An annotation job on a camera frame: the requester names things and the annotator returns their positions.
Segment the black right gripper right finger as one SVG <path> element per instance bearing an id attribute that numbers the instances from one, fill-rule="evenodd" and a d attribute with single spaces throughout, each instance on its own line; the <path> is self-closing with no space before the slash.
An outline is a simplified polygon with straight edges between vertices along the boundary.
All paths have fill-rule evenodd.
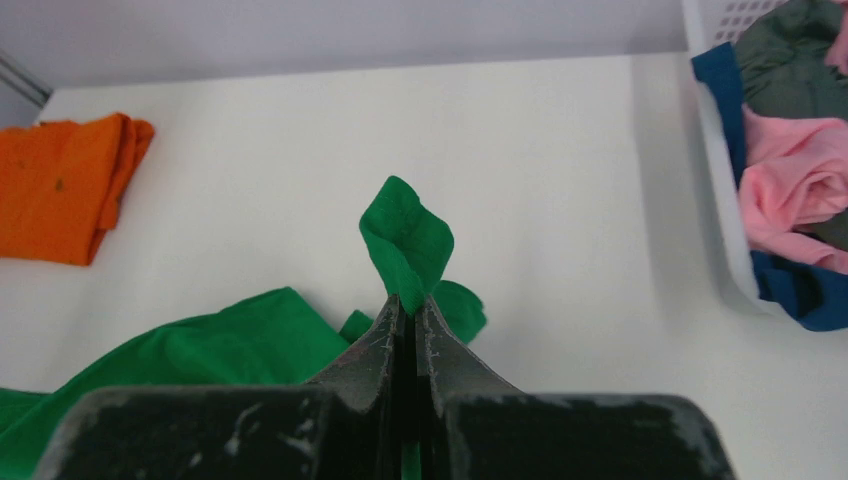
<path id="1" fill-rule="evenodd" d="M 720 436 L 687 398 L 526 393 L 450 329 L 415 316 L 424 479 L 732 479 Z"/>

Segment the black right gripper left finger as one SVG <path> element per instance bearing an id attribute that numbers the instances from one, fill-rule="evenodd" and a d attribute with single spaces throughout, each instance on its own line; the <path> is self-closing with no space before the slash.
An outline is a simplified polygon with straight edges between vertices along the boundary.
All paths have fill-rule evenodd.
<path id="1" fill-rule="evenodd" d="M 406 315 L 370 329 L 294 386 L 110 387 L 52 435 L 38 479 L 398 479 L 393 379 Z"/>

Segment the green t shirt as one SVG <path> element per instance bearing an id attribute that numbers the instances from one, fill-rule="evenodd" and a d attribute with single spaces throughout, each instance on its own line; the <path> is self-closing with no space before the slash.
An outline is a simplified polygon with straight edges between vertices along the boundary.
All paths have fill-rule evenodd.
<path id="1" fill-rule="evenodd" d="M 454 237 L 404 180 L 388 178 L 359 229 L 389 294 L 407 311 L 432 297 L 452 332 L 472 341 L 486 325 L 480 298 L 443 273 Z M 143 333 L 84 368 L 52 393 L 1 392 L 1 475 L 28 479 L 57 425 L 84 395 L 102 387 L 301 383 L 328 366 L 372 325 L 353 312 L 333 329 L 294 289 L 272 290 L 217 313 Z"/>

